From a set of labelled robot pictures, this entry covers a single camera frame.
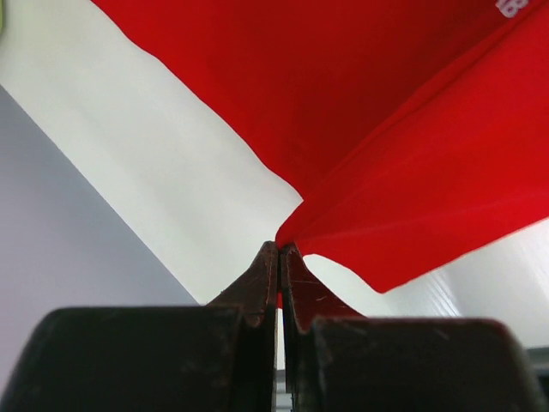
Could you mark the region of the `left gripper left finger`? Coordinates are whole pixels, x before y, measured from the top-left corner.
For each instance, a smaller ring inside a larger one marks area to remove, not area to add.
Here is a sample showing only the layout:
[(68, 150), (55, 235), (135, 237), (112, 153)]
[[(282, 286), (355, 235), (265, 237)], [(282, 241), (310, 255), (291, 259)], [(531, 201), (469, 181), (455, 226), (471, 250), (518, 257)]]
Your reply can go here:
[(279, 252), (205, 306), (66, 307), (34, 329), (4, 411), (270, 411)]

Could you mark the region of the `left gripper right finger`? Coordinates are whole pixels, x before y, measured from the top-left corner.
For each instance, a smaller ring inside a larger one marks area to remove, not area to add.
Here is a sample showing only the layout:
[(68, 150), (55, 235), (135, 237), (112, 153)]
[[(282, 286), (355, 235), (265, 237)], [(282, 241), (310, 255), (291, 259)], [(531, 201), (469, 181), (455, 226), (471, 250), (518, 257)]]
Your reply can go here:
[(368, 318), (281, 249), (286, 385), (296, 411), (545, 411), (548, 380), (502, 323)]

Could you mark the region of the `bright red t-shirt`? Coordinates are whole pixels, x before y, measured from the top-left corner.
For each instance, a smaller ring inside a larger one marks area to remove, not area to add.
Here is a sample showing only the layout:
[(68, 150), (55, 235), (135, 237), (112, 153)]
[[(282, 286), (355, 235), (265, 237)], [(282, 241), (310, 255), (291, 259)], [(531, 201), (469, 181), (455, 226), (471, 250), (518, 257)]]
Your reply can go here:
[(384, 293), (548, 216), (545, 1), (101, 1)]

